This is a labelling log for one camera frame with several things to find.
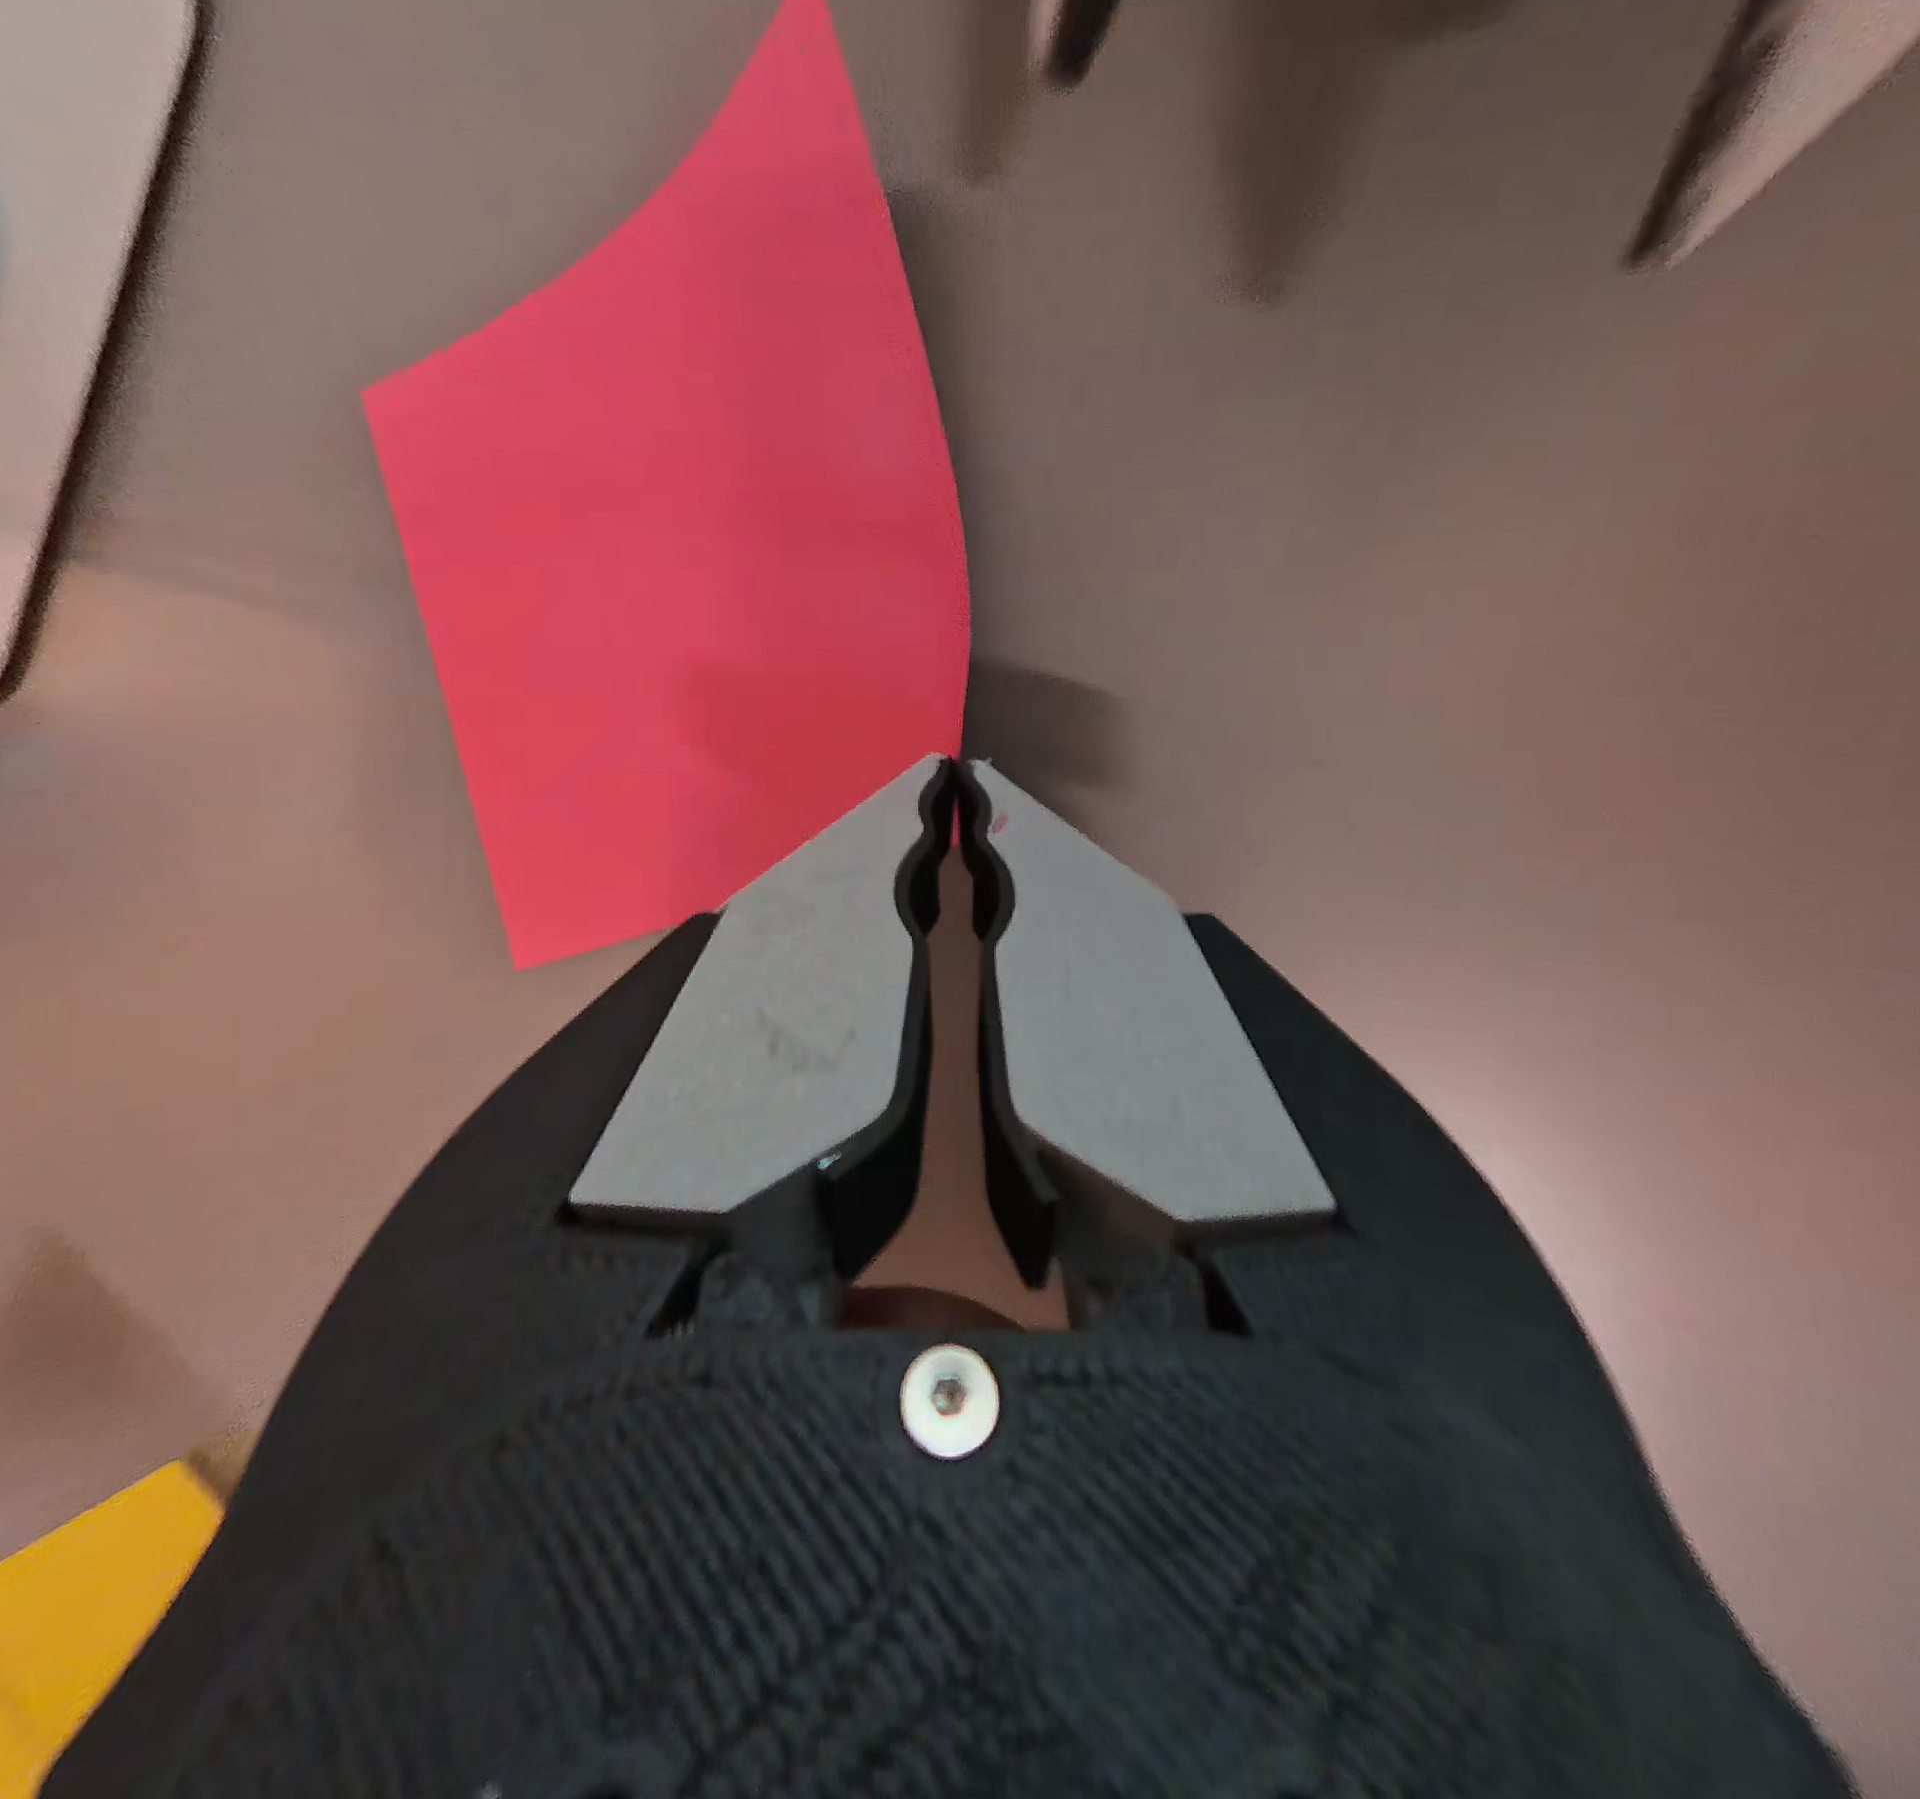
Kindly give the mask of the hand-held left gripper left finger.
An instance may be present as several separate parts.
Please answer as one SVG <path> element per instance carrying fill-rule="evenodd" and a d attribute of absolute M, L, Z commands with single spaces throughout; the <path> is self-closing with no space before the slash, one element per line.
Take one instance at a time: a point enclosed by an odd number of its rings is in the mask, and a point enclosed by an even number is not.
<path fill-rule="evenodd" d="M 924 755 L 717 914 L 568 1208 L 855 1281 L 920 1194 L 956 766 Z"/>

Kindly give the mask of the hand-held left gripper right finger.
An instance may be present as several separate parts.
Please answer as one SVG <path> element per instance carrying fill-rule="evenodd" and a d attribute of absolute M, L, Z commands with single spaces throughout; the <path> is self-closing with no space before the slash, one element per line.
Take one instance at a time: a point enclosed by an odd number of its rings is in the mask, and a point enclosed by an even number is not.
<path fill-rule="evenodd" d="M 1012 777 L 956 772 L 989 1204 L 1018 1277 L 1339 1216 L 1183 910 Z"/>

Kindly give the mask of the red paper sheet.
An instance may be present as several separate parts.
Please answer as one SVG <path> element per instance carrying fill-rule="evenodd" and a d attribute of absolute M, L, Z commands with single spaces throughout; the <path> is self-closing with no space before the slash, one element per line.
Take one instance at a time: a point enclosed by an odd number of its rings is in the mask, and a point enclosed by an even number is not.
<path fill-rule="evenodd" d="M 576 265 L 359 404 L 515 968 L 957 753 L 965 523 L 827 0 Z"/>

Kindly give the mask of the yellow paper sheet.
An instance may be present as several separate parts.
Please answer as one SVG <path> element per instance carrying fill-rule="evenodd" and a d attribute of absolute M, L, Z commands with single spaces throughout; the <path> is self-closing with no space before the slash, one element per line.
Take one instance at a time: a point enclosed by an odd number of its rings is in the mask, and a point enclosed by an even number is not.
<path fill-rule="evenodd" d="M 170 1611 L 225 1506 L 190 1463 L 2 1562 L 2 1795 L 34 1796 Z"/>

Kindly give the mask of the white tray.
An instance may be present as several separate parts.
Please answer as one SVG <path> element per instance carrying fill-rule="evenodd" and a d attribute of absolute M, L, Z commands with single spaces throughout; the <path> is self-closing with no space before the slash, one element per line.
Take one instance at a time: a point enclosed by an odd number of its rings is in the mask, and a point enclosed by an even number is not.
<path fill-rule="evenodd" d="M 199 0 L 2 0 L 2 663 L 29 629 Z"/>

